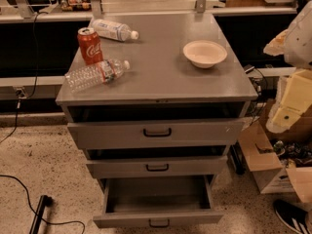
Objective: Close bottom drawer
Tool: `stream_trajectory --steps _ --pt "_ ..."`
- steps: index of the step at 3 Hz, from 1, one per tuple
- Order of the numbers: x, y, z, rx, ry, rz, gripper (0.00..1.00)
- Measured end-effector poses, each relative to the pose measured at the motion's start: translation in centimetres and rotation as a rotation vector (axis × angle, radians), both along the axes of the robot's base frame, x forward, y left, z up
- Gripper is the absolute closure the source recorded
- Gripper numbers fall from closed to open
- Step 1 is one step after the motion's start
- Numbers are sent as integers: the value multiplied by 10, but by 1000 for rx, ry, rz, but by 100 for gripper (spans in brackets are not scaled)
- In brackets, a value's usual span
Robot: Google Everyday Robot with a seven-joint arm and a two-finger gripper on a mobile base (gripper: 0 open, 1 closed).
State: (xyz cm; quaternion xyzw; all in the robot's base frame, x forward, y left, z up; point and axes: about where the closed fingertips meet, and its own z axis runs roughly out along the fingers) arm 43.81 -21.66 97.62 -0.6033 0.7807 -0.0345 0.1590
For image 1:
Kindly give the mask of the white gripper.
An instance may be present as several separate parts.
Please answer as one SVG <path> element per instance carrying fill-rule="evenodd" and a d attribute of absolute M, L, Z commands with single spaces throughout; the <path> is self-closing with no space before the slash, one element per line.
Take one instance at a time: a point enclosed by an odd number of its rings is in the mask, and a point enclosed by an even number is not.
<path fill-rule="evenodd" d="M 285 29 L 273 38 L 263 49 L 269 56 L 284 53 L 288 31 Z M 278 82 L 276 101 L 272 105 L 266 122 L 266 129 L 274 134 L 289 130 L 312 105 L 312 71 L 298 69 L 290 77 Z"/>

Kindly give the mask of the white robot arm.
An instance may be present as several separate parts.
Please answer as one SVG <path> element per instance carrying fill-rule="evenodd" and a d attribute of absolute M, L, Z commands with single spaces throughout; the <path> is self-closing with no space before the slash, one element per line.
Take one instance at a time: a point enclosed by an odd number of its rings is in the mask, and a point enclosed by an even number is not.
<path fill-rule="evenodd" d="M 312 1 L 263 52 L 283 55 L 284 61 L 295 68 L 288 78 L 279 80 L 276 102 L 266 122 L 269 132 L 279 134 L 289 130 L 312 105 Z"/>

